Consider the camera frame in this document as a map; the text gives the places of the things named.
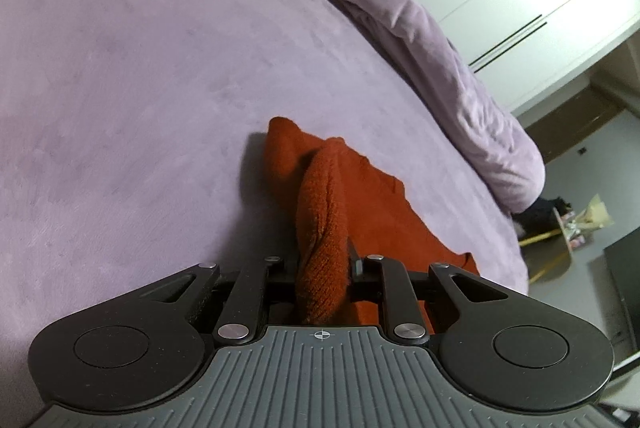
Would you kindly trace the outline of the black clothing pile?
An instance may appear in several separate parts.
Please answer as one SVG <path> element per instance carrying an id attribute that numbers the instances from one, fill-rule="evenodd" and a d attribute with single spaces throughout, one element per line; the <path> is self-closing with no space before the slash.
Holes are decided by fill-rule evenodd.
<path id="1" fill-rule="evenodd" d="M 531 204 L 526 211 L 514 214 L 512 221 L 518 238 L 536 236 L 556 229 L 558 222 L 555 219 L 555 212 L 564 216 L 572 210 L 572 205 L 562 197 L 557 197 L 554 200 L 538 197 L 536 202 Z"/>

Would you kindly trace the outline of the yellow side shelf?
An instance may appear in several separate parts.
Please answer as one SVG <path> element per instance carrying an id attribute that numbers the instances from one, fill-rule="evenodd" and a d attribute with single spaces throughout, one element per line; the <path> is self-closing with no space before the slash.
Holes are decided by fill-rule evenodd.
<path id="1" fill-rule="evenodd" d="M 528 271 L 528 284 L 557 280 L 572 265 L 573 251 L 566 238 L 565 224 L 556 209 L 552 210 L 554 228 L 518 242 Z"/>

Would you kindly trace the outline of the purple bed sheet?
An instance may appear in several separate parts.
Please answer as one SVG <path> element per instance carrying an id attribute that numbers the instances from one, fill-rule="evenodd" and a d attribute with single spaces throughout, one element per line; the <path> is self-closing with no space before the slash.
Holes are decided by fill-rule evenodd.
<path id="1" fill-rule="evenodd" d="M 340 136 L 518 292 L 510 219 L 416 92 L 329 0 L 1 0 L 1 422 L 41 401 L 32 338 L 203 261 L 288 249 L 271 118 Z"/>

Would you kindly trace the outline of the purple duvet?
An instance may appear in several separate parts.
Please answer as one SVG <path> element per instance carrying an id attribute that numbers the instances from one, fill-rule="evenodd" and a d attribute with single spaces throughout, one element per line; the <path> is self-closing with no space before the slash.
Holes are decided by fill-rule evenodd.
<path id="1" fill-rule="evenodd" d="M 410 82 L 498 204 L 526 210 L 544 188 L 535 142 L 490 95 L 416 0 L 335 0 Z"/>

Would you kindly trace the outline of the red knit cardigan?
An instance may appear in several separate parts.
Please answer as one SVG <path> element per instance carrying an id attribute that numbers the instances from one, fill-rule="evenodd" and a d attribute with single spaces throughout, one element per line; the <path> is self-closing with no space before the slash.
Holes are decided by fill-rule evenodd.
<path id="1" fill-rule="evenodd" d="M 378 308 L 347 298 L 349 253 L 396 259 L 409 271 L 435 262 L 478 271 L 413 211 L 401 180 L 375 168 L 341 138 L 320 139 L 284 117 L 270 120 L 264 174 L 293 219 L 300 253 L 297 293 L 306 322 L 375 325 Z"/>

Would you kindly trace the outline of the flower bouquet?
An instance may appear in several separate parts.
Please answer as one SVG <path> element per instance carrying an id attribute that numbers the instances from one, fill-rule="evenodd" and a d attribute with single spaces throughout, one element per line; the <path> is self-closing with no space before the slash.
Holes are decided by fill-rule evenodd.
<path id="1" fill-rule="evenodd" d="M 612 226 L 613 218 L 599 194 L 593 196 L 587 207 L 575 214 L 569 212 L 562 218 L 563 234 L 570 249 L 584 246 L 593 234 Z"/>

